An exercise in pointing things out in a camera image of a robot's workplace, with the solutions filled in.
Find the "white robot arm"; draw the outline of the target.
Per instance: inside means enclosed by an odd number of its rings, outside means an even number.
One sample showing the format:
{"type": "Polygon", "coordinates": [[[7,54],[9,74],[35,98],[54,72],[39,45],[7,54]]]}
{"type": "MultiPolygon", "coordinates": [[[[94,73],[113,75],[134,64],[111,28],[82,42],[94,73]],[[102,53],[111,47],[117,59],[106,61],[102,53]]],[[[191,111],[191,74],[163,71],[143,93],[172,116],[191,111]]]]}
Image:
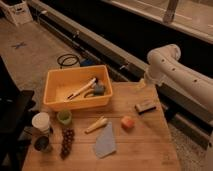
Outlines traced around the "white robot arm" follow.
{"type": "Polygon", "coordinates": [[[181,50],[176,44],[150,50],[145,83],[161,86],[168,77],[213,115],[213,79],[179,63],[180,57],[181,50]]]}

